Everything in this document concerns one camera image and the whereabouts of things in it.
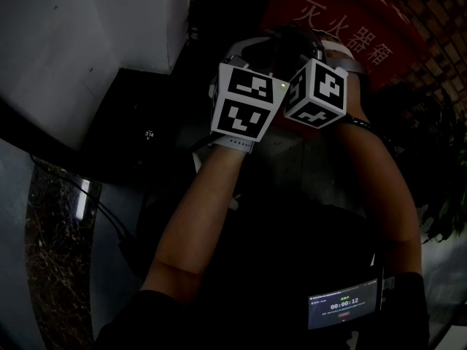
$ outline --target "fire extinguisher box sign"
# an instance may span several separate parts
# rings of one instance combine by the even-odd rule
[[[262,29],[290,22],[338,37],[378,90],[417,58],[424,41],[395,0],[270,0]]]

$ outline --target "digital display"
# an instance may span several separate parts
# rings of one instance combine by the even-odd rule
[[[375,312],[378,283],[370,280],[354,287],[309,297],[308,329],[329,327]]]

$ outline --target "wrist strap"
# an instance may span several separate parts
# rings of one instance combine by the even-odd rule
[[[335,42],[329,42],[328,40],[321,40],[321,44],[327,50],[336,50],[337,52],[342,52],[342,53],[348,55],[351,59],[354,58],[352,52],[350,52],[350,49],[347,48],[343,44],[339,44],[339,43],[335,43]]]
[[[245,140],[235,136],[224,135],[218,138],[213,144],[222,145],[223,147],[239,150],[240,152],[251,153],[253,150],[253,144],[255,142],[251,140]]]
[[[344,122],[344,123],[349,123],[351,125],[356,125],[358,127],[365,128],[367,131],[370,131],[372,134],[378,136],[381,139],[381,141],[386,146],[386,149],[393,156],[393,158],[397,157],[397,149],[395,148],[395,145],[392,142],[392,140],[389,139],[388,137],[384,136],[382,133],[380,133],[377,130],[377,128],[375,128],[370,123],[366,122],[365,120],[359,120],[358,118],[355,118],[350,114],[346,114],[345,117],[343,117],[343,118],[341,118],[339,120],[339,122]]]
[[[350,58],[329,58],[327,59],[328,65],[335,69],[336,67],[343,68],[345,71],[352,73],[357,73],[359,75],[367,76],[366,70],[363,65],[356,60],[351,60]]]

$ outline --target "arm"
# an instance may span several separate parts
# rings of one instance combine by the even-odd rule
[[[346,57],[334,51],[327,55]],[[353,73],[347,80],[347,112],[368,122],[360,105],[360,82]],[[338,123],[335,133],[354,166],[366,216],[382,236],[383,265],[388,276],[422,273],[417,210],[395,161],[378,136],[363,128]]]
[[[188,303],[214,253],[245,153],[215,147],[172,215],[142,290]]]

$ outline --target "white wrist strap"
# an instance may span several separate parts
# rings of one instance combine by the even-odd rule
[[[350,52],[350,49],[345,47],[342,44],[328,42],[327,40],[322,40],[321,44],[327,50],[336,50],[337,52],[341,52],[341,53],[344,53],[345,55],[348,55],[350,58],[354,58],[352,52]]]
[[[240,152],[251,153],[253,144],[255,142],[251,140],[245,140],[235,136],[225,135],[218,138],[213,144],[222,145],[223,147],[239,150]]]

